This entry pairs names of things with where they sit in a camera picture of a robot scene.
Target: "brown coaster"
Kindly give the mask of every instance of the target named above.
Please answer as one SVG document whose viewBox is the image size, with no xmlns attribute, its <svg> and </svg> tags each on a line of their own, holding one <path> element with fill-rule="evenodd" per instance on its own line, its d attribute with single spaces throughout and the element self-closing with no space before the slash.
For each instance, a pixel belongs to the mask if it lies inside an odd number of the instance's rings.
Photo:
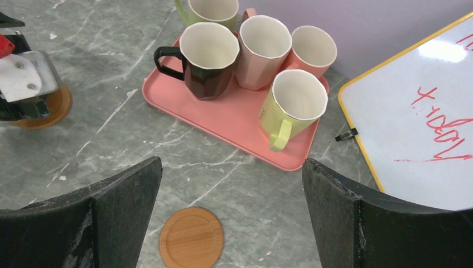
<svg viewBox="0 0 473 268">
<path fill-rule="evenodd" d="M 63 85 L 58 91 L 47 96 L 46 104 L 51 113 L 48 117 L 42 119 L 22 119 L 10 123 L 27 130 L 40 130 L 59 123 L 67 116 L 73 105 L 71 91 L 69 91 L 67 86 Z"/>
<path fill-rule="evenodd" d="M 185 208 L 164 224 L 159 247 L 169 268 L 210 268 L 223 249 L 223 230 L 207 209 Z"/>
</svg>

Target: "gray marble surface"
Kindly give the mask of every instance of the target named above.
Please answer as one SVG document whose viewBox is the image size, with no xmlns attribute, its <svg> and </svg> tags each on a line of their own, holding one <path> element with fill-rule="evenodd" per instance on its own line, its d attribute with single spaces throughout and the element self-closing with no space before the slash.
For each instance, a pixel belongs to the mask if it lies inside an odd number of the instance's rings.
<svg viewBox="0 0 473 268">
<path fill-rule="evenodd" d="M 26 22 L 21 31 L 32 49 L 51 55 L 74 98 L 51 128 L 0 123 L 0 208 L 64 194 L 159 156 L 163 179 L 137 267 L 165 267 L 160 230 L 194 205 L 222 222 L 216 267 L 320 267 L 300 171 L 280 171 L 144 101 L 152 53 L 185 27 L 172 0 L 3 0 L 0 10 Z M 325 77 L 330 101 L 310 157 L 376 187 L 356 142 L 334 140 L 348 129 L 336 99 L 347 79 L 332 70 Z"/>
</svg>

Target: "pink mug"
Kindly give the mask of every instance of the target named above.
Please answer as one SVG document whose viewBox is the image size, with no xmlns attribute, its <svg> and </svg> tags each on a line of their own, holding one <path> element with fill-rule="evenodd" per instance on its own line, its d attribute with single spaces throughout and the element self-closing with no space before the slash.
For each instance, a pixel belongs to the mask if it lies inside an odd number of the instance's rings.
<svg viewBox="0 0 473 268">
<path fill-rule="evenodd" d="M 292 32 L 292 49 L 281 70 L 302 69 L 320 78 L 337 58 L 332 37 L 315 26 L 301 26 Z"/>
<path fill-rule="evenodd" d="M 292 48 L 287 27 L 275 18 L 257 15 L 253 8 L 243 14 L 238 41 L 242 53 L 235 70 L 236 81 L 253 91 L 274 79 Z"/>
</svg>

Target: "yellow whiteboard frame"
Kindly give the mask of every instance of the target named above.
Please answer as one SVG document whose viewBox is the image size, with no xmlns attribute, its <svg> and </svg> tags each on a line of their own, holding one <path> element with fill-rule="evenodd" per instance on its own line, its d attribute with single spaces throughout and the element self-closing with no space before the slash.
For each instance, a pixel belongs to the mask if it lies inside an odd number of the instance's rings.
<svg viewBox="0 0 473 268">
<path fill-rule="evenodd" d="M 354 82 L 357 82 L 357 81 L 360 80 L 361 78 L 363 78 L 363 77 L 365 77 L 365 76 L 367 76 L 367 75 L 369 75 L 369 74 L 375 72 L 376 70 L 378 70 L 379 68 L 383 67 L 384 65 L 387 65 L 387 64 L 391 63 L 392 61 L 394 61 L 395 59 L 397 59 L 397 58 L 403 56 L 404 54 L 406 54 L 406 53 L 408 53 L 408 52 L 410 52 L 410 51 L 412 51 L 412 50 L 418 48 L 419 46 L 421 46 L 421 45 L 423 45 L 423 44 L 425 44 L 425 43 L 427 43 L 428 41 L 434 39 L 435 37 L 439 36 L 440 34 L 446 32 L 446 31 L 448 31 L 448 30 L 452 29 L 453 27 L 459 25 L 460 23 L 462 23 L 462 22 L 468 20 L 468 19 L 471 18 L 471 17 L 473 17 L 473 12 L 469 13 L 468 15 L 465 15 L 465 16 L 459 18 L 458 20 L 456 20 L 456 21 L 452 22 L 451 24 L 445 26 L 444 28 L 442 28 L 442 29 L 436 31 L 435 33 L 433 33 L 433 34 L 427 36 L 426 38 L 422 39 L 421 41 L 419 41 L 419 42 L 415 43 L 414 45 L 412 45 L 412 46 L 410 46 L 410 47 L 404 49 L 403 51 L 397 53 L 396 55 L 392 56 L 391 58 L 385 60 L 384 62 L 382 62 L 382 63 L 376 65 L 375 67 L 371 68 L 370 70 L 368 70 L 368 71 L 366 71 L 366 72 L 360 74 L 360 75 L 357 76 L 356 78 L 354 78 L 354 79 L 352 79 L 351 81 L 349 81 L 348 83 L 344 84 L 344 85 L 340 88 L 339 95 L 338 95 L 338 100 L 339 100 L 340 107 L 341 107 L 341 109 L 342 109 L 342 111 L 343 111 L 343 114 L 344 114 L 345 117 L 346 117 L 346 120 L 348 121 L 348 125 L 350 126 L 350 128 L 353 128 L 353 127 L 355 127 L 355 126 L 353 125 L 353 122 L 352 122 L 350 116 L 348 115 L 348 112 L 347 112 L 347 110 L 346 110 L 346 107 L 345 107 L 345 105 L 343 104 L 343 100 L 341 99 L 341 94 L 342 94 L 342 92 L 346 89 L 346 87 L 348 87 L 349 85 L 353 84 Z M 373 178 L 374 178 L 374 181 L 376 182 L 376 185 L 378 186 L 379 190 L 384 193 L 384 187 L 383 187 L 383 185 L 381 184 L 381 181 L 380 181 L 380 179 L 379 179 L 379 177 L 378 177 L 378 174 L 376 173 L 376 171 L 374 171 L 373 164 L 371 163 L 371 160 L 370 160 L 369 157 L 368 157 L 368 153 L 366 152 L 366 149 L 365 149 L 363 143 L 361 142 L 360 137 L 359 137 L 358 135 L 355 135 L 355 139 L 356 139 L 356 142 L 358 143 L 358 146 L 360 146 L 361 152 L 363 153 L 363 156 L 365 157 L 366 163 L 368 164 L 368 167 L 369 167 L 371 173 L 373 174 Z"/>
</svg>

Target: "mug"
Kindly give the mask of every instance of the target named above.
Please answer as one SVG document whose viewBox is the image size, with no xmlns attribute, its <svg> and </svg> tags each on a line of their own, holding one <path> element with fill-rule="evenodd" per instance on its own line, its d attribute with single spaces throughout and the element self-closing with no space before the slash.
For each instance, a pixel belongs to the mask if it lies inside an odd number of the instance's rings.
<svg viewBox="0 0 473 268">
<path fill-rule="evenodd" d="M 230 83 L 236 67 L 240 54 L 237 38 L 220 24 L 198 22 L 184 30 L 179 46 L 158 47 L 154 55 L 158 70 L 184 81 L 199 100 L 218 98 Z M 180 59 L 182 73 L 162 65 L 159 59 L 163 56 Z"/>
<path fill-rule="evenodd" d="M 186 25 L 196 22 L 215 22 L 233 30 L 237 22 L 238 0 L 188 0 L 189 12 L 180 0 L 174 0 L 176 9 Z"/>
<path fill-rule="evenodd" d="M 279 20 L 256 15 L 252 8 L 244 14 L 238 41 L 242 47 L 235 77 L 250 90 L 268 85 L 292 48 L 291 33 Z"/>
<path fill-rule="evenodd" d="M 292 32 L 292 49 L 282 69 L 302 69 L 320 78 L 337 58 L 332 37 L 315 26 L 301 26 Z"/>
<path fill-rule="evenodd" d="M 292 69 L 276 75 L 259 113 L 269 148 L 283 150 L 289 139 L 325 113 L 328 101 L 324 85 L 311 73 Z"/>
</svg>

